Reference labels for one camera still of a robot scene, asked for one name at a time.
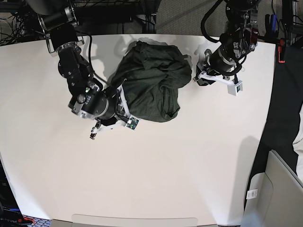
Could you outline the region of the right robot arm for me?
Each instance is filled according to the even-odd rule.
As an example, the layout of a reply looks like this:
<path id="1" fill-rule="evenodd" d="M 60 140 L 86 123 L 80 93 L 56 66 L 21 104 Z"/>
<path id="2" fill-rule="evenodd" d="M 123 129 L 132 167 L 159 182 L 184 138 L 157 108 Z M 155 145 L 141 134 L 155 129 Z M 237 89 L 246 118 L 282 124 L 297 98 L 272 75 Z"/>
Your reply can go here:
<path id="1" fill-rule="evenodd" d="M 106 83 L 96 74 L 91 59 L 81 55 L 75 27 L 79 24 L 69 0 L 28 0 L 27 4 L 37 13 L 50 54 L 59 56 L 58 71 L 66 78 L 72 98 L 69 108 L 78 117 L 95 120 L 90 138 L 100 131 L 127 126 L 130 123 L 125 102 L 120 98 L 121 89 Z"/>

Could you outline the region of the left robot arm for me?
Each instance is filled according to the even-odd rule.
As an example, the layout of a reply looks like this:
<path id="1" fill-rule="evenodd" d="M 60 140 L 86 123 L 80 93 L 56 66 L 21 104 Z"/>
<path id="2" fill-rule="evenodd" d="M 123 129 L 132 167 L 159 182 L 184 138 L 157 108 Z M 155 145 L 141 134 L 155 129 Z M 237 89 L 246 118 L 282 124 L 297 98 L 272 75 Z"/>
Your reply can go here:
<path id="1" fill-rule="evenodd" d="M 232 85 L 239 83 L 237 74 L 258 43 L 259 0 L 226 0 L 225 13 L 228 21 L 225 32 L 219 39 L 214 39 L 207 33 L 206 21 L 221 3 L 221 0 L 216 1 L 201 21 L 200 28 L 204 38 L 215 44 L 220 43 L 220 46 L 214 52 L 207 49 L 205 59 L 197 64 L 194 81 L 199 86 L 211 85 L 220 79 L 229 83 L 231 77 Z"/>

